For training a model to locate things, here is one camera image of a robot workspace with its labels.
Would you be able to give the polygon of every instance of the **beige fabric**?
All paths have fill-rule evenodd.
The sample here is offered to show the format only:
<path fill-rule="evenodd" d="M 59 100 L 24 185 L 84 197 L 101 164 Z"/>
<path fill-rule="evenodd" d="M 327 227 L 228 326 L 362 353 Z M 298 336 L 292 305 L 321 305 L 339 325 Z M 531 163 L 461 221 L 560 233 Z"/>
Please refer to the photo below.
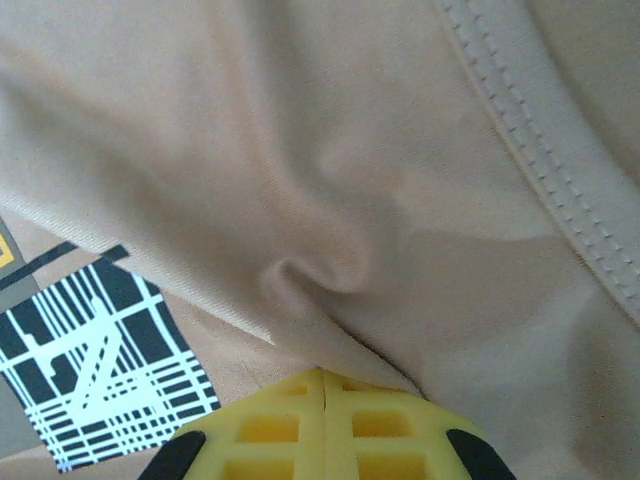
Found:
<path fill-rule="evenodd" d="M 616 238 L 635 239 L 616 243 L 631 264 L 605 245 L 618 255 L 605 263 L 631 272 L 621 289 L 612 267 L 576 255 L 576 238 L 522 175 L 525 156 L 443 10 L 381 0 L 1 6 L 9 226 L 19 241 L 46 243 L 22 217 L 88 251 L 123 243 L 123 265 L 171 292 L 223 403 L 317 364 L 468 416 L 521 479 L 640 471 L 628 293 L 640 288 L 637 192 L 619 176 L 591 207 Z M 499 43 L 509 32 L 489 16 L 510 10 L 474 8 L 485 6 Z M 570 111 L 551 119 L 564 141 L 548 138 L 566 168 L 585 152 L 602 164 L 573 177 L 593 197 L 590 183 L 616 170 L 574 128 L 584 122 L 553 96 L 535 55 L 512 75 L 539 73 L 523 86 L 528 98 L 548 91 Z M 32 461 L 42 455 L 0 462 L 0 478 L 56 478 Z M 143 463 L 69 478 L 133 479 Z"/>
<path fill-rule="evenodd" d="M 640 2 L 527 3 L 589 122 L 640 181 Z"/>

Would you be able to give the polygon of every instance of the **yellow plastic object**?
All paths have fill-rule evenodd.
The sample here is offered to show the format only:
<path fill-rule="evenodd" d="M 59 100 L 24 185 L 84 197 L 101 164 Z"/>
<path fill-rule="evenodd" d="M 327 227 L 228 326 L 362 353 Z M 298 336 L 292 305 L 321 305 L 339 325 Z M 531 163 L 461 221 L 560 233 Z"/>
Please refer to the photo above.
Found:
<path fill-rule="evenodd" d="M 447 441 L 468 420 L 409 393 L 319 369 L 178 430 L 207 440 L 185 480 L 469 480 Z"/>

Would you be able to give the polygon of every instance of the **beige cloth background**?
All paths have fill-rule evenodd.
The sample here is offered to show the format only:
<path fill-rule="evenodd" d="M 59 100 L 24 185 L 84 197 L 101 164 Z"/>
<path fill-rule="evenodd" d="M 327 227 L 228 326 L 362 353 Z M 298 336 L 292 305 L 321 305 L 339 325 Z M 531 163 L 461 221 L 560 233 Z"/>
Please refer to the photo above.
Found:
<path fill-rule="evenodd" d="M 4 0 L 3 216 L 32 255 L 123 243 L 223 403 L 320 365 L 473 419 L 518 478 L 636 478 L 638 192 L 516 3 Z M 479 82 L 476 17 L 535 124 Z"/>

